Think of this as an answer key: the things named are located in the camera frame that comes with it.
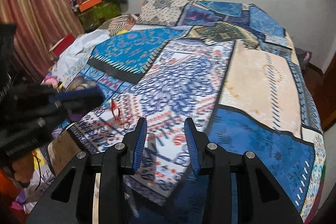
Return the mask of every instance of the patchwork bedspread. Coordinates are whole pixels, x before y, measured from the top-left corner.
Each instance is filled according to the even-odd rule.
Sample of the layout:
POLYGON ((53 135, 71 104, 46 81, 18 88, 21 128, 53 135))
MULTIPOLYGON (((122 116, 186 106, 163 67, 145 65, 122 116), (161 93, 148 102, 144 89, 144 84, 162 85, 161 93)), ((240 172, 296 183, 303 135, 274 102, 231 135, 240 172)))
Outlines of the patchwork bedspread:
MULTIPOLYGON (((78 76, 96 81, 121 114, 117 125, 101 106, 72 127, 91 153, 147 118, 141 167, 124 180, 150 201, 164 206, 186 171, 183 124, 192 117, 227 151, 254 151, 303 221, 314 215, 326 158, 319 115, 290 36, 255 5, 145 0, 137 24, 96 46, 78 76)), ((172 214, 181 223, 201 222, 206 183, 190 175, 177 193, 172 214)))

